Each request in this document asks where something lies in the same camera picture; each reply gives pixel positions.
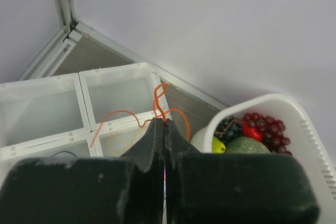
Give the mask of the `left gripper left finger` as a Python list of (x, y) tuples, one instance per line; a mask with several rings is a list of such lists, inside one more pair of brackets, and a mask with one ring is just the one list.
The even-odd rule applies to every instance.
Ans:
[(164, 124), (113, 158), (26, 158), (1, 187), (1, 223), (161, 223)]

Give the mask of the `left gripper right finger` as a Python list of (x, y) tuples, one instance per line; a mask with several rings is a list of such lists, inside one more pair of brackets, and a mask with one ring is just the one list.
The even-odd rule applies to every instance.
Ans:
[(320, 207), (299, 162), (277, 154), (201, 153), (165, 122), (168, 223), (316, 223)]

